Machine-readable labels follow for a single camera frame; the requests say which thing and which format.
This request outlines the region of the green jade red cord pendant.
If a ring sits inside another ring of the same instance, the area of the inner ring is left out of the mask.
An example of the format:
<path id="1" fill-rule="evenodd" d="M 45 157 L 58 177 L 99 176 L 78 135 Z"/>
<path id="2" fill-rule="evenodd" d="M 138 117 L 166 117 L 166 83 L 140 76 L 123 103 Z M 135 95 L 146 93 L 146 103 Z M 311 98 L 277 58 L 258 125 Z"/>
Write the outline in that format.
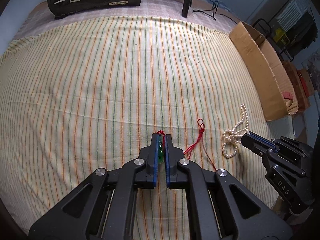
<path id="1" fill-rule="evenodd" d="M 189 160 L 191 158 L 191 154 L 192 151 L 196 148 L 197 145 L 200 145 L 203 147 L 204 153 L 207 157 L 207 159 L 209 160 L 209 163 L 212 165 L 213 170 L 216 171 L 216 167 L 214 165 L 214 162 L 212 161 L 212 159 L 210 158 L 209 154 L 207 153 L 206 148 L 204 147 L 204 142 L 203 142 L 203 134 L 205 132 L 205 124 L 203 122 L 203 119 L 198 118 L 197 120 L 197 125 L 199 127 L 199 133 L 198 133 L 198 137 L 196 139 L 196 141 L 191 144 L 184 152 L 184 156 L 187 157 L 187 159 Z M 158 163 L 162 163 L 164 161 L 164 153 L 165 153 L 165 133 L 163 130 L 159 130 L 157 132 L 157 135 L 160 136 L 160 145 L 158 147 L 159 150 L 159 154 L 158 154 Z"/>

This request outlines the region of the cardboard tray box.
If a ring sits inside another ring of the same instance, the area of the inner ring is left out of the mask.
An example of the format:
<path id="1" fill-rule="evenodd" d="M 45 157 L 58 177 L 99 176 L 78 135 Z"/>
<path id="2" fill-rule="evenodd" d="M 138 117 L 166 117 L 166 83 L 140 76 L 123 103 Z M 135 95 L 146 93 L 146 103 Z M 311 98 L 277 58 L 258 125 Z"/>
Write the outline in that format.
<path id="1" fill-rule="evenodd" d="M 229 38 L 242 57 L 253 80 L 266 121 L 298 112 L 298 100 L 282 62 L 267 38 L 245 22 L 239 22 Z M 286 107 L 282 92 L 290 92 L 294 103 Z"/>

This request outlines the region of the yellow striped cloth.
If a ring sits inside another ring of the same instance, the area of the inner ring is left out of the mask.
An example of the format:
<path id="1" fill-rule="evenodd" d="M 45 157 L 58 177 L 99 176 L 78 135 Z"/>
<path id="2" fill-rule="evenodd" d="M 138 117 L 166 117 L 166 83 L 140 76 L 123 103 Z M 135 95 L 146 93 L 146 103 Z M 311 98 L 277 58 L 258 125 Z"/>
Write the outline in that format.
<path id="1" fill-rule="evenodd" d="M 222 135 L 241 120 L 271 139 L 291 118 L 265 120 L 228 34 L 169 18 L 111 16 L 14 40 L 1 55 L 1 200 L 23 232 L 95 169 L 136 158 L 157 131 L 192 161 L 225 168 L 267 206 L 278 194 L 258 156 L 227 159 Z"/>

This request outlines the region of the yellow crate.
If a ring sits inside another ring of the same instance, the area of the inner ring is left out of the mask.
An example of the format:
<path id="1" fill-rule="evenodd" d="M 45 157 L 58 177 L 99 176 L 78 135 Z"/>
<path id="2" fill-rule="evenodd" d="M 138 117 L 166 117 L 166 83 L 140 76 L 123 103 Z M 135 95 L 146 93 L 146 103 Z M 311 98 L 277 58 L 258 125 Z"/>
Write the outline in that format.
<path id="1" fill-rule="evenodd" d="M 273 40 L 280 47 L 284 47 L 290 44 L 290 40 L 286 35 L 286 31 L 282 28 L 277 28 L 275 30 L 275 35 L 273 36 Z"/>

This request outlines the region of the black clothes rack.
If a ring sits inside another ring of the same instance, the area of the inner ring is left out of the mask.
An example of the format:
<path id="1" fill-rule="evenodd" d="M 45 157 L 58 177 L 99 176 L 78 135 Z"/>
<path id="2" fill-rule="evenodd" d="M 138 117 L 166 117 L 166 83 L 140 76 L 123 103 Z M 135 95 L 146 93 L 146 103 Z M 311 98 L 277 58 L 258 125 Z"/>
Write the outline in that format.
<path id="1" fill-rule="evenodd" d="M 286 35 L 290 40 L 290 44 L 280 47 L 273 40 L 275 30 L 280 28 L 276 21 L 276 16 L 289 0 L 268 0 L 259 9 L 258 13 L 252 20 L 251 26 L 260 31 L 274 46 L 278 56 L 286 55 L 293 60 L 303 49 L 308 48 L 317 40 L 318 28 L 314 14 L 311 9 L 311 1 L 308 11 L 303 17 L 289 30 Z"/>

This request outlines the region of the striped hanging cloth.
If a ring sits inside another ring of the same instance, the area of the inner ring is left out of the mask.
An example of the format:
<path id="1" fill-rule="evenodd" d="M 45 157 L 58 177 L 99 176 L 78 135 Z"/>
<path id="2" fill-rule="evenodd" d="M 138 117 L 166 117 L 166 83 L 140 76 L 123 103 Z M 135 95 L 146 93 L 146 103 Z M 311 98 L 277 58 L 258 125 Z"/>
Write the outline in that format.
<path id="1" fill-rule="evenodd" d="M 289 0 L 276 16 L 276 21 L 284 31 L 289 31 L 308 11 L 309 0 Z"/>

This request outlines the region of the checkered bed sheet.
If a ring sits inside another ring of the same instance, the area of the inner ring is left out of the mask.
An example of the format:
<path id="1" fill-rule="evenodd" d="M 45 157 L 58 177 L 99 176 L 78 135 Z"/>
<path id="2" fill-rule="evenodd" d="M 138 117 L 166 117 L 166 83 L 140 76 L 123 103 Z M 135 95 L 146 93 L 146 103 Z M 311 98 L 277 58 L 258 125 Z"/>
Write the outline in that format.
<path id="1" fill-rule="evenodd" d="M 107 16 L 151 16 L 172 18 L 199 24 L 225 33 L 229 33 L 234 26 L 240 22 L 237 17 L 221 8 L 218 8 L 214 17 L 205 15 L 202 11 L 212 9 L 212 5 L 202 0 L 193 0 L 193 7 L 189 9 L 186 18 L 182 17 L 182 7 L 183 0 L 142 0 L 138 7 L 115 7 L 88 10 L 56 20 L 48 8 L 47 2 L 42 2 L 29 14 L 13 39 L 16 40 L 25 36 L 34 36 L 55 27 Z"/>

